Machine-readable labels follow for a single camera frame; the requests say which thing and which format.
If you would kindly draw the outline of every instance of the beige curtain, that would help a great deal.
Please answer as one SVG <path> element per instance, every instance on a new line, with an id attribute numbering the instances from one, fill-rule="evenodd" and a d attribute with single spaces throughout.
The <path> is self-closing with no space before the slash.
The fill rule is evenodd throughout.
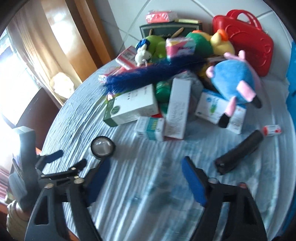
<path id="1" fill-rule="evenodd" d="M 74 88 L 82 82 L 56 40 L 40 0 L 30 0 L 19 10 L 7 26 L 7 31 L 13 47 L 41 85 L 63 105 L 65 99 L 54 92 L 50 80 L 62 72 L 70 76 Z"/>

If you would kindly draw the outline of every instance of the yellow plush toy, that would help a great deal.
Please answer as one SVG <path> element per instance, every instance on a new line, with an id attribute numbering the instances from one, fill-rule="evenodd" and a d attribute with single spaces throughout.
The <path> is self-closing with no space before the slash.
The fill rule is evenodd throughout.
<path id="1" fill-rule="evenodd" d="M 235 54 L 235 50 L 231 42 L 228 40 L 228 35 L 223 29 L 218 29 L 218 31 L 211 37 L 210 43 L 215 55 L 223 56 L 227 52 Z"/>
<path id="2" fill-rule="evenodd" d="M 227 52 L 234 54 L 234 48 L 223 29 L 219 29 L 213 36 L 200 30 L 194 30 L 186 37 L 193 38 L 196 44 L 195 53 L 203 58 L 211 55 L 223 56 Z"/>

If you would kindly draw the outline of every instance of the round table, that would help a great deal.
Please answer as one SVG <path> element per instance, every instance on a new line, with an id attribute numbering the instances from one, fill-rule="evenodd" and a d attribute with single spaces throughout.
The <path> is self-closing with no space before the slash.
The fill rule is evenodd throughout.
<path id="1" fill-rule="evenodd" d="M 114 141 L 116 151 L 111 158 L 111 171 L 97 201 L 89 207 L 103 240 L 189 240 L 203 208 L 194 201 L 183 177 L 181 159 L 184 156 L 190 156 L 198 168 L 221 183 L 246 182 L 268 237 L 273 237 L 292 199 L 295 182 L 290 178 L 296 177 L 294 125 L 286 108 L 282 108 L 287 85 L 265 77 L 258 93 L 263 108 L 248 107 L 241 135 L 189 115 L 184 140 L 155 142 L 135 137 L 135 122 L 110 128 L 102 121 L 105 88 L 98 82 L 98 75 L 115 65 L 112 61 L 96 71 L 67 100 L 42 150 L 43 155 L 59 149 L 64 151 L 62 158 L 44 168 L 45 174 L 65 171 L 86 158 L 87 167 L 80 173 L 84 177 L 98 164 L 88 152 L 91 141 L 99 135 Z M 284 126 L 284 133 L 266 138 L 235 170 L 219 176 L 213 160 L 267 124 Z M 64 205 L 64 212 L 69 229 L 76 233 L 68 203 Z M 222 209 L 216 239 L 221 235 L 226 216 L 227 205 Z"/>

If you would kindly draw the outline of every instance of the orange cap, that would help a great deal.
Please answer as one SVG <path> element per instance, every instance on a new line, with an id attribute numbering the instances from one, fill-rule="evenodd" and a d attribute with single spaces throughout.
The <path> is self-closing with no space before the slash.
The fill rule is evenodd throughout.
<path id="1" fill-rule="evenodd" d="M 221 39 L 223 41 L 228 41 L 228 34 L 224 29 L 218 29 L 217 33 L 219 33 L 221 35 Z"/>

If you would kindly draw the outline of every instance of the white plush bunny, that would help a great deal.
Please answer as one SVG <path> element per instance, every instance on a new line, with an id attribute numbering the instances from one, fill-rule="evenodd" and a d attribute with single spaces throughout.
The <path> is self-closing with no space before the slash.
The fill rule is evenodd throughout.
<path id="1" fill-rule="evenodd" d="M 152 57 L 152 54 L 146 49 L 147 49 L 147 44 L 143 44 L 143 46 L 138 48 L 137 50 L 135 61 L 138 67 L 143 64 L 147 64 L 147 60 Z"/>

